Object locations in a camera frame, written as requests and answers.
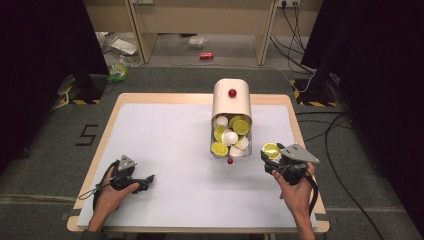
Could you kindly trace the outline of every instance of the white cylindrical container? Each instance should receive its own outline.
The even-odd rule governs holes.
[[[211,119],[212,155],[215,158],[227,157],[231,159],[250,156],[252,154],[252,122],[248,84],[241,79],[224,78],[219,80],[215,84],[213,94]],[[215,128],[220,126],[228,128],[222,133],[222,141],[214,137]],[[228,147],[226,156],[218,156],[213,153],[212,146],[221,146],[214,144],[217,141],[224,143]]]

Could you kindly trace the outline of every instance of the red knob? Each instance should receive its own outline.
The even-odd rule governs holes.
[[[228,96],[235,97],[236,95],[237,91],[235,89],[230,89],[230,91],[228,91]]]

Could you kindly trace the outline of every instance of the black and yellow tape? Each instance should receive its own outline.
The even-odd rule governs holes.
[[[292,84],[294,97],[296,99],[297,104],[303,106],[313,106],[313,107],[336,107],[337,104],[331,99],[330,96],[322,97],[319,99],[313,99],[309,96],[308,92],[299,92],[299,90],[295,87],[296,80],[290,80]]]

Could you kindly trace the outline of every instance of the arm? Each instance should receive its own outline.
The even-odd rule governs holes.
[[[113,169],[112,167],[109,170],[105,179],[110,179]],[[97,239],[106,239],[107,234],[101,233],[106,219],[118,208],[122,200],[124,200],[128,194],[137,190],[138,187],[138,183],[133,183],[127,188],[117,191],[109,185],[108,180],[105,181],[103,183],[102,192],[97,200],[93,217],[88,224],[88,229],[84,231],[81,239],[95,239],[94,237],[98,237]]]
[[[307,164],[308,172],[313,175],[315,167],[311,163]],[[274,170],[272,171],[272,175],[276,179],[278,185],[280,185],[280,199],[283,199],[286,202],[286,205],[296,222],[299,239],[315,239],[309,218],[309,199],[311,196],[312,186],[305,178],[302,178],[297,185],[290,186],[279,172]]]

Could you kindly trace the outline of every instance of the cable on floor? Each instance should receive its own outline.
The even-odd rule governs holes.
[[[359,202],[355,199],[355,197],[352,195],[352,193],[347,189],[347,187],[345,186],[345,184],[343,183],[343,181],[341,180],[339,174],[337,173],[336,168],[334,167],[333,161],[330,157],[330,153],[328,150],[328,133],[330,132],[331,128],[333,127],[334,123],[344,115],[345,113],[340,114],[339,116],[337,116],[330,124],[330,126],[327,128],[327,131],[325,132],[325,152],[327,155],[327,159],[328,162],[330,163],[330,167],[334,172],[334,175],[337,178],[337,181],[340,183],[340,185],[342,186],[342,188],[345,190],[345,192],[349,195],[349,197],[353,200],[353,202],[356,204],[356,206],[358,206],[358,208],[361,210],[361,212],[364,214],[365,218],[368,220],[368,222],[372,225],[372,227],[374,228],[375,232],[377,233],[377,235],[379,236],[380,239],[384,240],[383,235],[381,234],[380,230],[377,228],[377,226],[375,225],[375,223],[372,221],[372,219],[370,218],[370,216],[367,214],[367,212],[364,210],[364,208],[361,206],[361,204],[359,204]]]

